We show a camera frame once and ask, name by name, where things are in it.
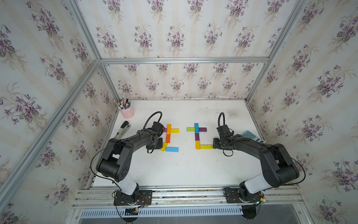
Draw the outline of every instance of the pen holder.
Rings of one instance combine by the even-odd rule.
[[[134,111],[131,107],[124,110],[120,109],[119,111],[122,113],[124,119],[131,119],[132,117],[134,117]]]

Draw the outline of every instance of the wooden block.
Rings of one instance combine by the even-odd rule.
[[[170,135],[169,134],[166,135],[166,141],[165,142],[170,143]]]
[[[195,141],[195,148],[200,149],[200,141]]]
[[[166,134],[171,134],[171,124],[168,124],[166,127]]]
[[[179,152],[179,147],[167,147],[166,152]]]
[[[199,134],[199,124],[198,123],[194,123],[194,128],[195,128],[195,133]]]
[[[200,149],[213,149],[213,145],[200,145]]]
[[[168,146],[168,143],[166,143],[166,142],[163,142],[163,148],[161,148],[160,150],[162,151],[162,152],[164,152],[165,151],[165,148]]]

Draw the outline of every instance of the aluminum frame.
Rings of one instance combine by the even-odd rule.
[[[271,67],[273,62],[275,61],[276,57],[278,56],[280,50],[283,48],[286,39],[290,35],[291,31],[295,27],[298,19],[300,18],[299,15],[303,11],[304,7],[306,6],[308,0],[298,0],[293,7],[290,16],[288,17],[281,34],[277,38],[270,54],[268,55],[269,61],[262,67],[260,73],[256,77],[255,81],[252,84],[252,87],[247,95],[246,101],[251,102],[253,96],[255,95],[256,91],[260,87],[268,69]]]
[[[103,58],[103,64],[267,63],[268,57]]]
[[[10,176],[0,188],[0,210],[8,204],[9,200],[16,193],[21,186],[26,175],[30,172],[31,167],[34,166],[39,158],[43,149],[47,146],[48,141],[51,140],[59,126],[62,124],[63,119],[67,113],[71,110],[72,105],[76,102],[86,84],[92,78],[97,67],[99,66],[99,60],[94,60],[89,68],[86,70],[81,79],[77,82],[73,90],[68,94],[60,108],[52,116],[50,122],[42,130],[41,134],[36,138],[32,146],[22,157],[18,165],[13,169]]]

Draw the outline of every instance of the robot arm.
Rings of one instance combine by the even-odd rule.
[[[299,177],[299,171],[286,148],[281,144],[263,144],[230,132],[227,125],[217,128],[220,138],[214,138],[214,148],[239,150],[260,160],[262,173],[240,184],[239,197],[243,202],[256,202],[257,194],[279,187]]]

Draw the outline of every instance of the wires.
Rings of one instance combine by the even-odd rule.
[[[109,148],[109,147],[111,147],[111,146],[114,146],[115,144],[117,144],[117,143],[114,143],[114,144],[112,144],[112,145],[110,145],[110,146],[107,146],[106,148]],[[95,174],[95,173],[93,172],[93,170],[92,170],[92,161],[93,161],[93,159],[96,157],[96,155],[98,155],[101,151],[105,150],[106,148],[103,148],[103,149],[99,150],[99,151],[93,156],[93,158],[91,159],[91,163],[89,164],[89,167],[91,168],[91,172],[95,175],[95,177],[100,177],[100,178],[103,178],[103,179],[106,179],[106,180],[113,181],[113,180],[111,180],[111,179],[109,179],[109,178],[105,178],[105,177],[98,176],[98,175]]]
[[[154,115],[156,115],[156,114],[158,114],[158,113],[160,113],[160,117],[159,117],[159,119],[158,119],[158,121],[157,122],[159,122],[160,120],[161,120],[161,116],[163,115],[162,114],[162,112],[161,111],[157,111],[157,112],[155,112],[154,114],[152,114],[149,118],[148,118],[148,120],[145,122],[145,124],[144,124],[144,127],[143,127],[143,129],[145,129],[145,127],[147,126],[147,124],[148,124],[148,121],[154,116]]]

